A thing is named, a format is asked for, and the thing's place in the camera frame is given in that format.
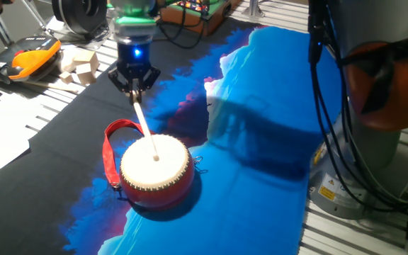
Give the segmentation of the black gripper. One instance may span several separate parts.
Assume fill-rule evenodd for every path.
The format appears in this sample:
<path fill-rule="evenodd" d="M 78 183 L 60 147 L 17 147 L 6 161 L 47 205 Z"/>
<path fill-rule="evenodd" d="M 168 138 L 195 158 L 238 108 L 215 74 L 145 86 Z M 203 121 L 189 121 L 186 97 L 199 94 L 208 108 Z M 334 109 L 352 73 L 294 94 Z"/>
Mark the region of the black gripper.
<path fill-rule="evenodd" d="M 108 78 L 119 92 L 129 98 L 130 104 L 135 102 L 133 86 L 128 81 L 119 80 L 119 73 L 124 77 L 139 77 L 135 81 L 135 98 L 141 103 L 142 93 L 151 89 L 161 74 L 159 69 L 150 64 L 149 49 L 150 43 L 135 45 L 118 43 L 117 68 L 108 71 Z"/>

